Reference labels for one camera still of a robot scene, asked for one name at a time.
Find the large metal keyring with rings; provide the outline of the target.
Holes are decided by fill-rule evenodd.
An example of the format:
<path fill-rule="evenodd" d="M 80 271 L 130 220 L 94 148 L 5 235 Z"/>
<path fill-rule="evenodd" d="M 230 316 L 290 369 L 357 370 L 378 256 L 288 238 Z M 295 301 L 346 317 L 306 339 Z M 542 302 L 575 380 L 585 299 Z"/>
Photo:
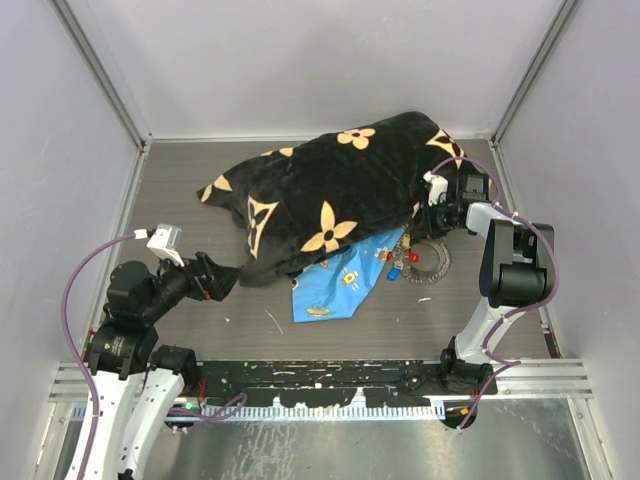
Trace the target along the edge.
<path fill-rule="evenodd" d="M 402 278 L 413 284 L 436 284 L 447 275 L 452 259 L 443 239 L 411 239 L 407 250 L 401 247 L 401 239 L 392 250 L 392 262 L 401 270 Z M 409 260 L 411 253 L 419 254 L 420 261 L 412 263 Z"/>

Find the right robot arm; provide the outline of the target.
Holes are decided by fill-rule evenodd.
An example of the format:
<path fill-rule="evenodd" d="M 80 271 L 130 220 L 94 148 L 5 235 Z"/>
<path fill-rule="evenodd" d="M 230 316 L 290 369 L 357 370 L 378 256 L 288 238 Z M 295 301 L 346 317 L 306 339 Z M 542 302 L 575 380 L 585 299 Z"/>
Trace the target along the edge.
<path fill-rule="evenodd" d="M 532 224 L 489 199 L 491 179 L 466 174 L 451 188 L 442 176 L 423 175 L 428 191 L 424 207 L 431 233 L 464 227 L 481 236 L 484 251 L 479 271 L 480 302 L 464 329 L 442 351 L 437 380 L 444 391 L 481 390 L 501 360 L 495 348 L 513 322 L 548 303 L 556 292 L 554 229 Z"/>

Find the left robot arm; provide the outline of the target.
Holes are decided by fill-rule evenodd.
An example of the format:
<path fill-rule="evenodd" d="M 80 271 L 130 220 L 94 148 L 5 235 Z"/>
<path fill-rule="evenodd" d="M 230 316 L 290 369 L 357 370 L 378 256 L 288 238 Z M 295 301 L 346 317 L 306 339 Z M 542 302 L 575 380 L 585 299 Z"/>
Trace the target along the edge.
<path fill-rule="evenodd" d="M 140 479 L 178 396 L 200 384 L 196 355 L 160 345 L 156 323 L 184 299 L 224 300 L 240 275 L 203 252 L 181 265 L 161 261 L 156 273 L 140 261 L 110 275 L 106 314 L 79 366 L 88 405 L 69 479 Z"/>

